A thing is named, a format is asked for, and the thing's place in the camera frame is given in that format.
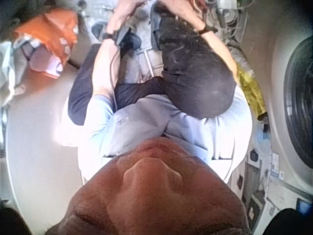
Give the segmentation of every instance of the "strap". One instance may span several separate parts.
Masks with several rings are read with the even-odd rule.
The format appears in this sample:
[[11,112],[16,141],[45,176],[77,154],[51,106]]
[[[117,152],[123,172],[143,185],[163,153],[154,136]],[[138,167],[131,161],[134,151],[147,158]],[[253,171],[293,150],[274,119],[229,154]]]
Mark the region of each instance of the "strap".
[[212,31],[213,33],[216,33],[218,30],[217,30],[216,28],[214,28],[214,27],[205,25],[204,29],[198,31],[198,33],[199,33],[200,35],[202,35],[202,34],[204,34],[204,33],[210,32],[210,31]]

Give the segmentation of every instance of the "hand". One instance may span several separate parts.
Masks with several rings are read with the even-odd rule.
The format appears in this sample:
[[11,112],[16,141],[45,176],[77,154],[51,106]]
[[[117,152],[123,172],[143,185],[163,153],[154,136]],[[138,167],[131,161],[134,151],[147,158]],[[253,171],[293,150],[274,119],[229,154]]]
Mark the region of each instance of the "hand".
[[167,7],[167,9],[172,12],[174,15],[183,18],[188,21],[188,17],[191,15],[195,15],[196,13],[192,9],[192,6],[187,0],[158,0],[163,5]]
[[144,5],[147,0],[119,0],[114,10],[115,14],[121,17],[130,17],[138,7]]

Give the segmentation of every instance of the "leg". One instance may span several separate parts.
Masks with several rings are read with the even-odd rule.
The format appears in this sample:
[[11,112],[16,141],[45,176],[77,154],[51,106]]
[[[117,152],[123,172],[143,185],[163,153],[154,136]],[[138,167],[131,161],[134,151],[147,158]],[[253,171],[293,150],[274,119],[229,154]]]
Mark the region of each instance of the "leg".
[[173,104],[196,118],[231,105],[236,83],[225,62],[189,25],[163,16],[155,32],[164,63],[163,86]]
[[118,109],[122,109],[130,104],[135,104],[139,99],[150,94],[165,94],[161,85],[163,78],[153,77],[145,83],[123,83],[115,88],[115,97]]
[[[68,98],[68,116],[76,125],[84,125],[87,107],[92,96],[92,71],[94,60],[101,44],[94,44],[81,68],[78,71]],[[154,77],[146,83],[118,84],[115,88],[115,97],[119,109],[136,103],[140,98],[149,94],[164,94],[161,87],[161,78]]]

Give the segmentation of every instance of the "light blue shirt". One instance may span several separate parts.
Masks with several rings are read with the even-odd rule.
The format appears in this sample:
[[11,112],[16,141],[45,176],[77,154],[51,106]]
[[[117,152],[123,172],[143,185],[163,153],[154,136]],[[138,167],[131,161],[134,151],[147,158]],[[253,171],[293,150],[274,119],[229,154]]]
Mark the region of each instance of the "light blue shirt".
[[215,118],[197,119],[177,109],[166,95],[149,95],[116,113],[102,95],[91,98],[78,148],[79,167],[89,180],[111,158],[162,134],[207,163],[225,182],[244,159],[252,131],[251,112],[236,87],[230,108]]

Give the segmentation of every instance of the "forearm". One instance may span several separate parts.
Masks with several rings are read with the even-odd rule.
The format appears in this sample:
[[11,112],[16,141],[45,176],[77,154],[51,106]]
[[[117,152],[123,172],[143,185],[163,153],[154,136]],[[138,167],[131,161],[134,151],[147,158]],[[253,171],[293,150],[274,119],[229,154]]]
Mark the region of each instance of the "forearm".
[[[107,33],[113,34],[115,31],[118,31],[122,27],[125,19],[126,16],[114,14],[108,23]],[[103,41],[93,67],[93,95],[100,94],[107,98],[112,97],[113,89],[109,78],[112,76],[113,87],[115,87],[118,80],[118,69],[120,65],[119,51],[119,47],[115,45],[112,39],[106,39]],[[115,55],[116,57],[112,63],[112,71],[110,74],[110,64]]]
[[[186,12],[184,19],[188,21],[196,30],[203,30],[205,23],[198,18],[194,12]],[[207,32],[201,35],[202,38],[209,44],[209,46],[217,53],[227,64],[228,68],[232,71],[234,79],[237,79],[237,65],[232,58],[230,51],[226,45],[212,32]]]

